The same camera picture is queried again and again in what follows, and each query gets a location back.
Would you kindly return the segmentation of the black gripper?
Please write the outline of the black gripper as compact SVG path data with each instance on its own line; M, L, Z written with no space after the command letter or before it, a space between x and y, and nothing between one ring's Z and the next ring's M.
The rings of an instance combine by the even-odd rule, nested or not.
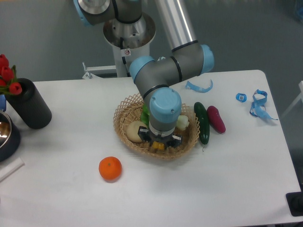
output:
M153 142L163 143L166 147L178 147L182 144L182 135L173 135L173 131L156 131L152 132L144 126L138 129L138 136L142 141L148 141L150 144Z

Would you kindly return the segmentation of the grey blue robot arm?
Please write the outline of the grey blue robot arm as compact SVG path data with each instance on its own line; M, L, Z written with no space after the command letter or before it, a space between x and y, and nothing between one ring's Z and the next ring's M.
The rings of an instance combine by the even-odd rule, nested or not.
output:
M74 1L84 24L104 25L103 34L113 47L117 74L133 79L149 110L149 126L138 130L139 137L149 143L177 147L182 137L174 130L182 102L171 86L211 71L214 55L207 45L199 44L184 1L158 0L155 4L172 52L159 61L149 55L156 29L140 0Z

